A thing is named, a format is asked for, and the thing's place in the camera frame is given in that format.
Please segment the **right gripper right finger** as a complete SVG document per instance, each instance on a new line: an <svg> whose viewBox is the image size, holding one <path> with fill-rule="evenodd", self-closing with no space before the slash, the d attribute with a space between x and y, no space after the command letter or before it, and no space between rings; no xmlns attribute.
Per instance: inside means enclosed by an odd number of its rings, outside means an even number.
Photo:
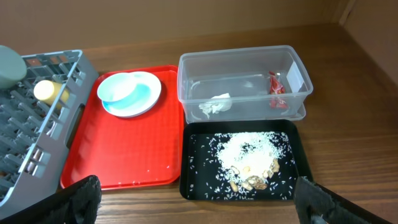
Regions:
<svg viewBox="0 0 398 224"><path fill-rule="evenodd" d="M387 220L305 177L297 179L293 199L300 224L389 224Z"/></svg>

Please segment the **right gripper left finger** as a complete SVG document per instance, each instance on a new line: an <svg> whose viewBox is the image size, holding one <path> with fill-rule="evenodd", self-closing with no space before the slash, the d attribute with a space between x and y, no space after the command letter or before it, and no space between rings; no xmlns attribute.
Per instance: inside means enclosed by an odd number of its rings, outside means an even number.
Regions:
<svg viewBox="0 0 398 224"><path fill-rule="evenodd" d="M59 192L1 220L3 224L92 224L101 202L101 183L89 175Z"/></svg>

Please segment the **white plastic spoon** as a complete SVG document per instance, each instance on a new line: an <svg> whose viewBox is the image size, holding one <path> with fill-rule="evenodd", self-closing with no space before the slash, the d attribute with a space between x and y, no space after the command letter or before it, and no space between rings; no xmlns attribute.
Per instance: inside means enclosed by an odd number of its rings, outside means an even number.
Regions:
<svg viewBox="0 0 398 224"><path fill-rule="evenodd" d="M46 132L46 135L51 136L57 127L57 123L54 121L52 123L52 127Z"/></svg>

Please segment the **rice food scraps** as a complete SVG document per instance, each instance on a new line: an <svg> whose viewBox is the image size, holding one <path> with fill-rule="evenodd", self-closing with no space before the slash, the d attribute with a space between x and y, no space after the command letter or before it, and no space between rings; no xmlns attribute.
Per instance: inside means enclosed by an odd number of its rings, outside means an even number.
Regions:
<svg viewBox="0 0 398 224"><path fill-rule="evenodd" d="M192 134L187 165L189 200L291 200L298 177L283 132Z"/></svg>

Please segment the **yellow plastic cup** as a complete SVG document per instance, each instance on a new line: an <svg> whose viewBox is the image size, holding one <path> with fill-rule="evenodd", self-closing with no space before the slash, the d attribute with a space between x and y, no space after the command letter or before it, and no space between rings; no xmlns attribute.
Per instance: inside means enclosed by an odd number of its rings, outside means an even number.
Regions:
<svg viewBox="0 0 398 224"><path fill-rule="evenodd" d="M50 80L39 81L34 87L34 96L41 102L52 106L60 93L62 84Z"/></svg>

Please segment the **light blue bowl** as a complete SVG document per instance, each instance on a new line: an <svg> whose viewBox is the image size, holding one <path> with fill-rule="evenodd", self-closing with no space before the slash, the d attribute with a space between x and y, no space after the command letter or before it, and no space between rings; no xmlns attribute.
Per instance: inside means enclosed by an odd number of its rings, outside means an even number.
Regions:
<svg viewBox="0 0 398 224"><path fill-rule="evenodd" d="M130 73L116 73L100 83L97 96L102 101L114 103L131 95L136 86L136 79Z"/></svg>

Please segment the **red snack wrapper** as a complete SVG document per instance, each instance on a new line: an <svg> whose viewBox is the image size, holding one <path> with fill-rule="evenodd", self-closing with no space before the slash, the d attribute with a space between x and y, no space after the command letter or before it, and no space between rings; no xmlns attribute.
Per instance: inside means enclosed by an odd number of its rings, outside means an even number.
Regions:
<svg viewBox="0 0 398 224"><path fill-rule="evenodd" d="M285 88L283 84L279 81L279 76L278 74L270 71L269 72L270 76L270 90L269 94L270 95L281 95L285 93ZM287 110L289 108L288 104L283 100L282 98L275 97L270 100L270 106L271 108L274 109L283 109Z"/></svg>

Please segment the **light blue plate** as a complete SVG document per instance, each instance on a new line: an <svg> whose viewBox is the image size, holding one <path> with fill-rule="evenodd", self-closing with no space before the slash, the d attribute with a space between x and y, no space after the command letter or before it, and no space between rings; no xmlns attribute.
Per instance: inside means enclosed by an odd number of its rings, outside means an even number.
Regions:
<svg viewBox="0 0 398 224"><path fill-rule="evenodd" d="M136 89L131 95L114 103L101 100L106 112L120 118L132 118L149 111L160 98L162 84L160 80L149 72L122 72L130 73L137 82Z"/></svg>

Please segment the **white tissue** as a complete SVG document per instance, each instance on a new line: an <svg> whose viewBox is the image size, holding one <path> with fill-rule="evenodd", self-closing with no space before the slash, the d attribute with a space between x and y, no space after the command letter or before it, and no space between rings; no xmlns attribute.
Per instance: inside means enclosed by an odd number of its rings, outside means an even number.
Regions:
<svg viewBox="0 0 398 224"><path fill-rule="evenodd" d="M199 104L199 109L202 113L206 115L209 119L211 114L218 114L219 112L228 111L232 107L232 99L229 93L224 93L222 95L214 96L211 101Z"/></svg>

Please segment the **green saucer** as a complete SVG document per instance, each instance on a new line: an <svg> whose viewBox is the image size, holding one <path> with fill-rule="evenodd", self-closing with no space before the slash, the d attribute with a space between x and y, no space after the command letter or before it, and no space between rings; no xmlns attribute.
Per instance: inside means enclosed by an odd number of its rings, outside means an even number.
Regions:
<svg viewBox="0 0 398 224"><path fill-rule="evenodd" d="M27 66L23 58L14 50L1 46L1 89L9 89L23 80Z"/></svg>

